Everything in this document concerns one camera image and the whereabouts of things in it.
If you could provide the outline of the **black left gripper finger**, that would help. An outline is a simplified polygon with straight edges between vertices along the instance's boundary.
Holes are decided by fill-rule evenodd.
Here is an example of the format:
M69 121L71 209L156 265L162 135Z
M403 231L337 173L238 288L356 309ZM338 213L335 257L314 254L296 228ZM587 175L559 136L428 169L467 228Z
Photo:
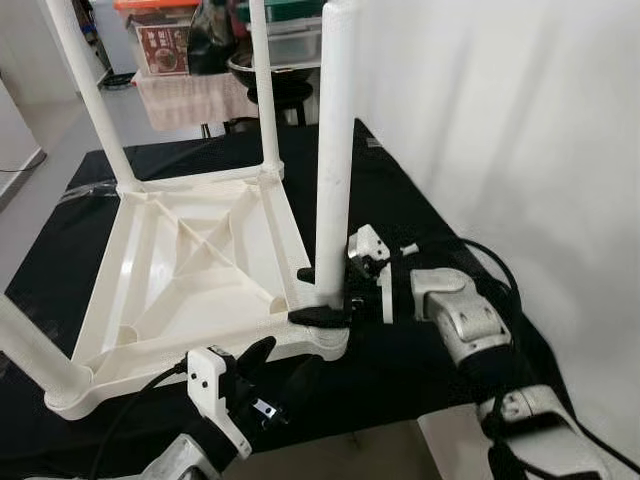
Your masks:
M244 349L244 352L236 360L236 371L243 378L251 378L257 370L268 362L271 352L276 346L276 338L274 335L268 335L260 340L256 340L250 347Z
M323 357L310 355L289 372L278 387L280 403L306 403L317 385L321 372L325 369Z

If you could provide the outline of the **cream plastic table top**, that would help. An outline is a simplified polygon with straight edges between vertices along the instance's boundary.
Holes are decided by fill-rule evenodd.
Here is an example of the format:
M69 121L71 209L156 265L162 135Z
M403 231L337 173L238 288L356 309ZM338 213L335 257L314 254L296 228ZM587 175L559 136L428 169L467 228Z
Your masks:
M67 420L136 392L189 349L241 355L265 337L275 360L337 360L348 334L292 323L317 303L283 186L265 166L146 180L120 198L70 370L83 376L46 406Z

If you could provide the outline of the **beige side table cloth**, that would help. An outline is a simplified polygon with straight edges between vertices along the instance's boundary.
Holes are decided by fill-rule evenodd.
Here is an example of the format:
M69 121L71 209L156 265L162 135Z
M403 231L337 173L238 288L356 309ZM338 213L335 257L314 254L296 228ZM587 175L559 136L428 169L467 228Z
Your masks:
M257 118L259 106L233 74L216 76L147 76L137 72L132 83L155 131Z

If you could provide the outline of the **clear plastic bag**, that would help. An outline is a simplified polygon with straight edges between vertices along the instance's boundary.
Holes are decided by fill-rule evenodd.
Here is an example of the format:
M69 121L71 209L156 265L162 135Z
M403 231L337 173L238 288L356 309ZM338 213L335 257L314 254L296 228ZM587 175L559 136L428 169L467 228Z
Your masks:
M116 184L111 182L95 182L76 188L67 189L59 198L59 204L83 197L115 197Z

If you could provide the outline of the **black bag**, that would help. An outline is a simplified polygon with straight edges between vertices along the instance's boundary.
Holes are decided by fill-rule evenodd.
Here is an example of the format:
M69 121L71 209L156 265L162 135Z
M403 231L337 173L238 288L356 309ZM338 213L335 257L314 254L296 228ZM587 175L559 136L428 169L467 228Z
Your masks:
M188 73L191 76L228 73L227 61L236 49L229 0L200 0L189 24Z

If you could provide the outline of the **red printed box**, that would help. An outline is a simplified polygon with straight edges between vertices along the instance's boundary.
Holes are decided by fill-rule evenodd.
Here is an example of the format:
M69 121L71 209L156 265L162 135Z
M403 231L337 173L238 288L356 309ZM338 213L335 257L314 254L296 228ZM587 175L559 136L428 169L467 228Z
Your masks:
M147 76L188 76L189 22L136 26L134 60Z

